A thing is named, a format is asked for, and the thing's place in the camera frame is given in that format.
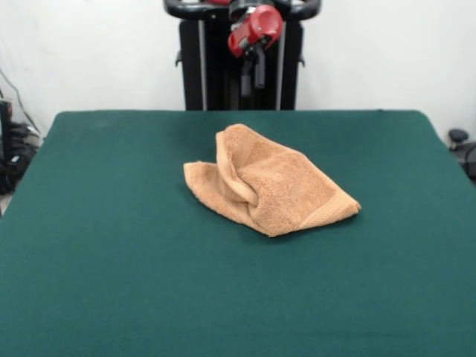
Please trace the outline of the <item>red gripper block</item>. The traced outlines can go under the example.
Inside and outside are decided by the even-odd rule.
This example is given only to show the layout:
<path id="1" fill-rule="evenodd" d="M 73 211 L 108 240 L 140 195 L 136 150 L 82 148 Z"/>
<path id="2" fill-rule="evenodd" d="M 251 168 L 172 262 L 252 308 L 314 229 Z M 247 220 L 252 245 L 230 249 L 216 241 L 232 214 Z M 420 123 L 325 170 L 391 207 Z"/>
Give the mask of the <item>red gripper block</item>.
<path id="1" fill-rule="evenodd" d="M 231 27 L 228 48 L 237 58 L 255 50 L 254 85 L 263 89 L 266 82 L 266 57 L 264 51 L 273 45 L 282 32 L 282 16 L 271 5 L 250 7 L 242 18 Z M 251 69 L 253 61 L 245 58 L 241 69 L 241 96 L 251 96 Z"/>

